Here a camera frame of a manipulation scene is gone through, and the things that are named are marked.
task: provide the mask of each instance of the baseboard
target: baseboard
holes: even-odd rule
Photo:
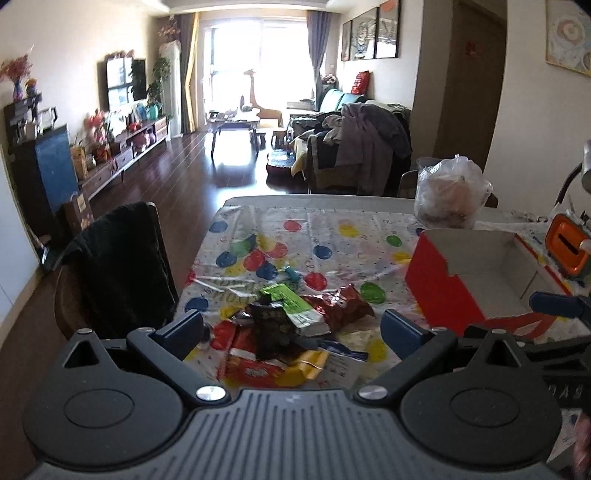
[[[31,298],[31,295],[33,295],[33,292],[41,283],[42,278],[43,272],[41,267],[37,267],[35,273],[31,276],[25,287],[22,289],[22,292],[19,293],[17,299],[12,304],[12,308],[6,315],[6,318],[2,323],[0,323],[0,348],[2,348],[4,340],[6,340],[8,333],[17,321],[19,314]]]

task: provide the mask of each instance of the purple vase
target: purple vase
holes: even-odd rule
[[[23,92],[22,92],[22,86],[21,86],[21,81],[17,81],[14,82],[14,90],[12,91],[12,99],[15,102],[18,102],[19,100],[22,100],[23,97]]]

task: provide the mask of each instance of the white standing air conditioner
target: white standing air conditioner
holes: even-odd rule
[[[172,138],[182,137],[181,132],[181,47],[177,41],[160,46],[160,56],[170,60],[170,77],[163,81],[162,103],[164,113],[171,115],[168,131]]]

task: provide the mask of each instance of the tv stand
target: tv stand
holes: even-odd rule
[[[150,145],[146,150],[136,153],[133,147],[133,139],[136,135],[145,133],[148,130],[153,130],[156,135],[156,142]],[[110,160],[100,163],[92,171],[86,180],[80,181],[80,189],[86,194],[90,200],[102,189],[104,189],[115,177],[121,174],[121,182],[125,181],[125,170],[130,168],[135,162],[160,145],[166,142],[168,138],[168,122],[165,116],[156,120],[146,120],[142,123],[142,127],[135,132],[125,131],[115,137],[115,143],[124,145],[121,152],[114,155]]]

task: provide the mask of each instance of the tv screen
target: tv screen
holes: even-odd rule
[[[106,62],[109,110],[146,98],[145,60],[112,59]]]

